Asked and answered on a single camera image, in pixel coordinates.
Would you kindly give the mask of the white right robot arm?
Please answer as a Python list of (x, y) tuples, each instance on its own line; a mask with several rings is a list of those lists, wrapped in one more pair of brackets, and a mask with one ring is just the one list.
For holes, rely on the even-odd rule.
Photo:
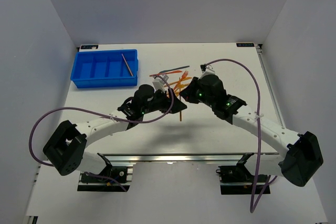
[(215, 74), (194, 77), (180, 95), (186, 102), (207, 105), (221, 120), (260, 135), (281, 156), (278, 162), (281, 175), (296, 186), (305, 186), (323, 164), (320, 145), (313, 133), (300, 134), (265, 117), (258, 118), (244, 100), (226, 92)]

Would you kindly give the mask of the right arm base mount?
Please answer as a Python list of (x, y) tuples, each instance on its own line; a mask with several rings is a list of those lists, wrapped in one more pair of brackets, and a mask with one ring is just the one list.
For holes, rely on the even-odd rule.
[(251, 195), (254, 175), (237, 166), (219, 166), (216, 170), (222, 195)]

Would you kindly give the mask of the red-orange plastic fork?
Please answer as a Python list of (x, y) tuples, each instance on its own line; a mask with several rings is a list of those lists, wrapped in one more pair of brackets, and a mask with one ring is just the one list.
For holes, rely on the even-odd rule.
[(188, 77), (188, 71), (184, 71), (182, 76), (179, 78), (179, 80), (182, 80), (183, 78), (186, 78), (186, 77)]

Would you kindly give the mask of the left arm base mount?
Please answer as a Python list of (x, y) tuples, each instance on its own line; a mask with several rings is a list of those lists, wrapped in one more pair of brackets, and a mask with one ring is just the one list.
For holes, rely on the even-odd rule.
[(127, 166), (114, 166), (106, 175), (90, 176), (81, 173), (77, 191), (126, 193), (130, 188), (131, 178)]

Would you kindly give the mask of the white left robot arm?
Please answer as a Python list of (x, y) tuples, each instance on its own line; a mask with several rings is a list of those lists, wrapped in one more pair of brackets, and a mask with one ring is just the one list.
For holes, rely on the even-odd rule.
[(93, 174), (98, 181), (104, 182), (110, 178), (112, 165), (104, 155), (87, 152), (85, 149), (89, 145), (114, 133), (130, 130), (143, 122), (145, 114), (156, 111), (175, 114), (186, 108), (174, 93), (167, 94), (143, 84), (112, 115), (78, 124), (68, 120), (61, 122), (43, 152), (61, 176), (78, 170)]

